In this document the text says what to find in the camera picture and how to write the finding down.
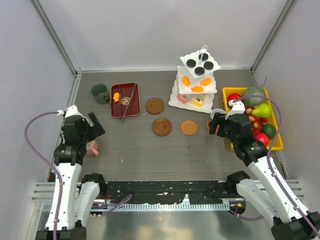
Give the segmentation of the red dessert tray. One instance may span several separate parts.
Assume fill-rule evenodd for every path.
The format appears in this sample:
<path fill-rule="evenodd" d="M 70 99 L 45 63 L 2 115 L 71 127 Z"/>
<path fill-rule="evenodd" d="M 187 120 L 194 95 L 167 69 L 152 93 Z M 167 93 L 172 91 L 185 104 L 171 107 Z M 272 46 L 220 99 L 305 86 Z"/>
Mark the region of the red dessert tray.
<path fill-rule="evenodd" d="M 119 119 L 119 114 L 120 114 L 120 102 L 114 102 L 113 101 L 113 94 L 115 92 L 120 93 L 120 99 L 121 99 L 121 108 L 122 108 L 122 114 L 124 114 L 126 107 L 129 103 L 132 91 L 133 91 L 133 86 L 135 82 L 129 82 L 129 83 L 118 83 L 114 84 L 111 89 L 110 89 L 110 115 L 113 118 L 118 118 Z M 139 86 L 136 86 L 136 92 L 133 96 L 133 100 L 130 104 L 130 107 L 128 109 L 128 112 L 126 114 L 127 117 L 135 117 L 139 115 L 141 112 L 141 106 L 140 106 L 140 94 L 139 94 Z"/>

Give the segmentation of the orange fish cookies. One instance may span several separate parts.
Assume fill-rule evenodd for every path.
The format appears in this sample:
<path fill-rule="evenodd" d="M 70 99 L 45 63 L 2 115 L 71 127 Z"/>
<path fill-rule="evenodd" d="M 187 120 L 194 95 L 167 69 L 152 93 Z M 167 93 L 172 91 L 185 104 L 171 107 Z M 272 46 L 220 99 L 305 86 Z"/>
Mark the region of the orange fish cookies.
<path fill-rule="evenodd" d="M 204 86 L 209 85 L 211 82 L 212 82 L 212 80 L 210 78 L 206 78 L 205 80 L 200 82 L 200 86 L 194 86 L 194 87 L 190 88 L 190 90 L 192 90 L 192 93 L 198 94 L 198 96 L 199 96 L 199 94 L 206 94 L 206 93 L 204 93 Z M 192 84 L 187 76 L 182 77 L 181 83 L 183 84 L 183 86 L 188 87 L 188 88 Z M 115 103 L 117 103 L 120 101 L 120 99 L 121 99 L 120 93 L 115 92 L 113 94 L 112 100 Z"/>

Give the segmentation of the pink mug white inside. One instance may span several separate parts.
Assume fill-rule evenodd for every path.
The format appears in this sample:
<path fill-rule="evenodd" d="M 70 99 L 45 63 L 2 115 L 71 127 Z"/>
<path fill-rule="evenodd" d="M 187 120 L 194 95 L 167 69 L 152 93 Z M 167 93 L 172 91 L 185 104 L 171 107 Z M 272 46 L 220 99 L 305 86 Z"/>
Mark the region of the pink mug white inside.
<path fill-rule="evenodd" d="M 215 108 L 211 111 L 210 117 L 211 122 L 209 124 L 210 127 L 217 126 L 220 124 L 220 118 L 223 117 L 226 114 L 226 112 L 223 109 Z"/>

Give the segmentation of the dark brown wooden saucer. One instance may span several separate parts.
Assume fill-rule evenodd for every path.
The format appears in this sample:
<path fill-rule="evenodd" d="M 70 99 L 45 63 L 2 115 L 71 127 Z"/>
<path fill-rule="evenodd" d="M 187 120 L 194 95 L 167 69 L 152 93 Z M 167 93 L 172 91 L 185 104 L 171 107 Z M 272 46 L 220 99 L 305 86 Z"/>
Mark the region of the dark brown wooden saucer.
<path fill-rule="evenodd" d="M 172 122 L 165 117 L 155 119 L 151 126 L 153 133 L 160 137 L 169 135 L 172 131 L 172 128 Z"/>

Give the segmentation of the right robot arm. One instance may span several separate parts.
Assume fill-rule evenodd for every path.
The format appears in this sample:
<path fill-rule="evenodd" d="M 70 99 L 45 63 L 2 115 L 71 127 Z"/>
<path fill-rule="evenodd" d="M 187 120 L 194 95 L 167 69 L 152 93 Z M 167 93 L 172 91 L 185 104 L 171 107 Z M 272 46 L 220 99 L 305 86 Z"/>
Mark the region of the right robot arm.
<path fill-rule="evenodd" d="M 266 146 L 253 137 L 244 114 L 214 113 L 209 133 L 227 138 L 235 155 L 259 179 L 263 190 L 244 171 L 233 173 L 227 177 L 226 191 L 249 201 L 269 222 L 274 239 L 313 240 L 320 236 L 319 212 L 311 212 L 290 189 Z"/>

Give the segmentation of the light wooden coaster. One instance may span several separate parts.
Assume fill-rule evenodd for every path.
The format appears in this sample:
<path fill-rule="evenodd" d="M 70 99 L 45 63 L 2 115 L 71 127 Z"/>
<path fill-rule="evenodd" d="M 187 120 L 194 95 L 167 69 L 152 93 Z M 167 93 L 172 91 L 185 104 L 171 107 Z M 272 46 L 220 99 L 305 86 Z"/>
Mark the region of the light wooden coaster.
<path fill-rule="evenodd" d="M 208 119 L 207 120 L 207 122 L 206 122 L 206 129 L 208 130 L 208 131 L 210 131 L 210 123 L 211 123 L 211 119 Z"/>
<path fill-rule="evenodd" d="M 180 130 L 185 135 L 192 136 L 198 131 L 198 125 L 193 120 L 185 120 L 181 123 Z"/>

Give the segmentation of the white three-tier stand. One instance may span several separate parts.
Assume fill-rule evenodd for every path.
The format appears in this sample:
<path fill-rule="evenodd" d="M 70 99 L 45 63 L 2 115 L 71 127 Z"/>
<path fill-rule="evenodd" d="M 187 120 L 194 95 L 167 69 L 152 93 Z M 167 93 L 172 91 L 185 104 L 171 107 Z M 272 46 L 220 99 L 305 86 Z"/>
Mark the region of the white three-tier stand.
<path fill-rule="evenodd" d="M 207 53 L 208 54 L 208 61 L 213 62 L 214 67 L 212 70 L 206 70 L 204 75 L 198 76 L 194 73 L 193 70 L 191 70 L 189 67 L 187 67 L 187 60 L 194 59 L 195 61 L 198 61 L 198 55 Z M 174 81 L 174 86 L 172 87 L 172 92 L 170 94 L 170 99 L 168 104 L 171 107 L 176 107 L 180 109 L 190 110 L 190 111 L 196 111 L 200 113 L 206 113 L 209 114 L 212 112 L 213 107 L 213 101 L 215 94 L 217 93 L 217 83 L 214 77 L 214 72 L 221 69 L 221 66 L 218 64 L 218 62 L 213 58 L 213 56 L 208 52 L 208 47 L 204 45 L 201 49 L 192 52 L 190 54 L 186 54 L 182 57 L 180 57 L 180 60 L 182 62 L 182 65 L 177 66 L 177 74 Z M 191 82 L 190 87 L 183 86 L 181 83 L 182 77 L 187 76 L 189 78 L 189 81 Z M 198 97 L 199 95 L 197 93 L 192 93 L 192 90 L 190 88 L 193 88 L 195 86 L 200 86 L 201 81 L 210 78 L 211 83 L 207 86 L 204 86 L 204 93 L 210 94 L 210 96 L 203 102 L 202 107 L 196 107 L 195 105 L 191 104 L 192 97 Z M 188 102 L 186 104 L 182 104 L 177 99 L 177 94 L 186 95 L 188 98 Z"/>

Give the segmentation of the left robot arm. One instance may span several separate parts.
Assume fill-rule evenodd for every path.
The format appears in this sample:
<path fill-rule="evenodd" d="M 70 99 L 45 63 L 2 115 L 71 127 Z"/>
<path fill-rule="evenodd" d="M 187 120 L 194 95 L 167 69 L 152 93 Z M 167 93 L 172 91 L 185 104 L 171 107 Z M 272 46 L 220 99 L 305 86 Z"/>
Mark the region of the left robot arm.
<path fill-rule="evenodd" d="M 98 155 L 96 138 L 105 130 L 96 115 L 83 116 L 75 105 L 60 112 L 64 117 L 62 142 L 54 150 L 55 186 L 50 214 L 37 240 L 85 240 L 86 223 L 95 199 L 102 199 L 107 185 L 102 174 L 87 174 L 78 184 L 86 154 Z"/>

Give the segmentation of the black round cookies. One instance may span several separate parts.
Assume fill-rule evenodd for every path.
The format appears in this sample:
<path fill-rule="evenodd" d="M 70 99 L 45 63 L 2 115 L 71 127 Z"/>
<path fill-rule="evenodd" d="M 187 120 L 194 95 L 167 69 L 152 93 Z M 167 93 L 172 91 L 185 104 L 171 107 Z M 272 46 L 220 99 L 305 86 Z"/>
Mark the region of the black round cookies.
<path fill-rule="evenodd" d="M 209 55 L 207 53 L 200 53 L 198 55 L 198 61 L 195 59 L 188 59 L 186 66 L 194 71 L 197 76 L 205 74 L 206 70 L 210 71 L 214 68 L 214 63 L 208 61 Z"/>

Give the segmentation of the metal serving tongs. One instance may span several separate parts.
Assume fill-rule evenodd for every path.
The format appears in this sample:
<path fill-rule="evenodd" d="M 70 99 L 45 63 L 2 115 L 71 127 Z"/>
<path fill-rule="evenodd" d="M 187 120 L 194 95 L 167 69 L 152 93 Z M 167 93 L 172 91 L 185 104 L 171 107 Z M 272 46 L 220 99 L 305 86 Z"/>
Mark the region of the metal serving tongs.
<path fill-rule="evenodd" d="M 136 93 L 136 88 L 137 88 L 137 83 L 135 82 L 134 85 L 133 85 L 133 89 L 132 89 L 132 93 L 131 93 L 131 96 L 129 98 L 129 102 L 127 104 L 127 107 L 124 111 L 124 114 L 122 114 L 122 99 L 120 99 L 119 101 L 119 120 L 121 121 L 122 119 L 125 119 L 126 118 L 126 115 L 127 115 L 127 112 L 131 106 L 131 102 L 133 101 L 133 98 L 134 98 L 134 95 Z"/>

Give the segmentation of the dark green mug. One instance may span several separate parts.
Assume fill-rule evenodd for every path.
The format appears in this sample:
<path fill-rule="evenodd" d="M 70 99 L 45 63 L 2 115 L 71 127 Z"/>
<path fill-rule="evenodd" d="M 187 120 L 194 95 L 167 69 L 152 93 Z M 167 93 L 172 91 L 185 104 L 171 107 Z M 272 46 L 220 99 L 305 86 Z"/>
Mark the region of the dark green mug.
<path fill-rule="evenodd" d="M 105 84 L 95 84 L 94 86 L 92 86 L 90 92 L 94 96 L 94 99 L 98 104 L 103 105 L 110 102 L 110 94 Z"/>

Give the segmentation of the cream cake slice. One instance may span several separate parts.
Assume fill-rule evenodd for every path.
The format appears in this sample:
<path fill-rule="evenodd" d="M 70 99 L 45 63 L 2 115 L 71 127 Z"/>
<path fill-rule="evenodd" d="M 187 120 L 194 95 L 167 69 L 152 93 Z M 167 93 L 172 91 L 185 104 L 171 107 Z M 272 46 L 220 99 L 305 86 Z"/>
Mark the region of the cream cake slice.
<path fill-rule="evenodd" d="M 208 97 L 209 97 L 209 95 L 208 95 L 207 93 L 201 93 L 201 94 L 199 94 L 199 98 L 200 98 L 203 102 L 205 102 Z"/>

